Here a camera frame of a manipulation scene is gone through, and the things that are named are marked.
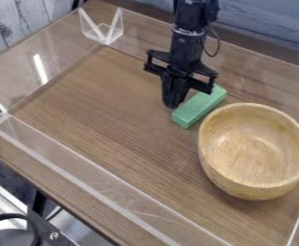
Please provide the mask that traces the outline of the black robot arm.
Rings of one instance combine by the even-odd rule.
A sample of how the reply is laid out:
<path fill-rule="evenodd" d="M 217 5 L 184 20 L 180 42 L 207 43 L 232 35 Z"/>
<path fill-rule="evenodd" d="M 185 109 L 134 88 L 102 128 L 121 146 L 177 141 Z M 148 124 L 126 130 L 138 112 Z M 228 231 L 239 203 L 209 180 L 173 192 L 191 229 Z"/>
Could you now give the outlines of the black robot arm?
<path fill-rule="evenodd" d="M 169 51 L 146 51 L 144 69 L 160 77 L 161 101 L 169 109 L 178 106 L 192 88 L 212 93 L 217 74 L 201 63 L 201 55 L 217 11 L 217 0 L 173 0 Z"/>

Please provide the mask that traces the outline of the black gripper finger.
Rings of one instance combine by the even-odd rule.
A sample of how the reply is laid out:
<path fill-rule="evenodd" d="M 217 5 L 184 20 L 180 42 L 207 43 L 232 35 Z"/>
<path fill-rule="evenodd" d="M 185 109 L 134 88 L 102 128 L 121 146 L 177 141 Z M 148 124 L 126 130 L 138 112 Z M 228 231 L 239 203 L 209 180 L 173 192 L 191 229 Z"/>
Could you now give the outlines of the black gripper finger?
<path fill-rule="evenodd" d="M 161 100 L 165 106 L 174 105 L 174 92 L 173 92 L 173 77 L 164 72 L 160 76 L 161 79 Z"/>
<path fill-rule="evenodd" d="M 182 102 L 184 97 L 188 93 L 189 86 L 186 79 L 173 79 L 172 80 L 172 89 L 169 91 L 169 108 L 174 109 L 178 104 Z"/>

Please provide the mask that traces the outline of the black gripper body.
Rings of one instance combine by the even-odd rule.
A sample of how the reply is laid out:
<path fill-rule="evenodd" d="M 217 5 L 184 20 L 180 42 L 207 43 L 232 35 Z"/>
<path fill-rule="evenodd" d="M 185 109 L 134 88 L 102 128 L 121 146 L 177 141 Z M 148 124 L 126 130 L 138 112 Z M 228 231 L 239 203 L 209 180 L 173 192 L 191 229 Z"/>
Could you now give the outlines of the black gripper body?
<path fill-rule="evenodd" d="M 212 93 L 216 72 L 201 63 L 207 29 L 199 32 L 172 28 L 168 51 L 149 49 L 144 69 L 158 77 L 166 72 L 173 79 L 186 79 L 189 88 Z"/>

